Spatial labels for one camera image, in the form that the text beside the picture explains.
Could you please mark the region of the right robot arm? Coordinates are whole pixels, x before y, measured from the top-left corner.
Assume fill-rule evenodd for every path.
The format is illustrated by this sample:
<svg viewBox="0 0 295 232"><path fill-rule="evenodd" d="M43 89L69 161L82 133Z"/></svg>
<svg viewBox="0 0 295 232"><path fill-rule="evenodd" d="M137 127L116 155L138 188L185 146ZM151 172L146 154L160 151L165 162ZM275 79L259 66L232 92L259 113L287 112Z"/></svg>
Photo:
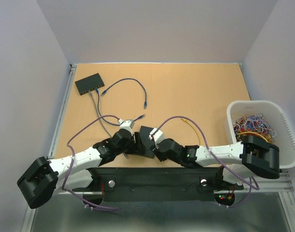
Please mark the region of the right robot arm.
<svg viewBox="0 0 295 232"><path fill-rule="evenodd" d="M216 186L224 189L254 175L265 179L280 177L280 149L265 140L248 135L241 142L222 146L182 146L162 132L151 133L152 151L160 161L171 160L185 168L220 164Z"/></svg>

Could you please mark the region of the black network switch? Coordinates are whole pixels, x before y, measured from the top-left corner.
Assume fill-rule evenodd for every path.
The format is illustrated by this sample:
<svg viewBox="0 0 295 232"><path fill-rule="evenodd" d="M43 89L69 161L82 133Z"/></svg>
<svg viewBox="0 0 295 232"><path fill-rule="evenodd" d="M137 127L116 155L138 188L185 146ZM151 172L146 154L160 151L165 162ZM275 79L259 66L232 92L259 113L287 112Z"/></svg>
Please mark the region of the black network switch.
<svg viewBox="0 0 295 232"><path fill-rule="evenodd" d="M75 85L80 96L105 86L99 73L75 81Z"/></svg>
<svg viewBox="0 0 295 232"><path fill-rule="evenodd" d="M139 131L140 144L138 154L150 159L155 157L154 152L151 150L151 147L154 146L154 143L149 139L149 135L152 130L153 128L151 127L141 126Z"/></svg>

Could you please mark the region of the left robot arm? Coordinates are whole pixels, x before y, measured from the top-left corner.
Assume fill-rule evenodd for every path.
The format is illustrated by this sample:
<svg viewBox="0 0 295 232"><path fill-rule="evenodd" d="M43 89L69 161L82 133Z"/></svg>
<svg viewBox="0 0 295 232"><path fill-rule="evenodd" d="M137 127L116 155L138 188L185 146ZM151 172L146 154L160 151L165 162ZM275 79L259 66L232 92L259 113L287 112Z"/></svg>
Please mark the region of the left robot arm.
<svg viewBox="0 0 295 232"><path fill-rule="evenodd" d="M17 186L29 207L35 209L47 203L53 194L70 191L66 184L70 175L79 172L85 174L90 168L107 164L122 153L142 155L144 152L145 147L138 132L120 129L113 137L95 143L82 152L73 152L60 159L35 159L18 179Z"/></svg>

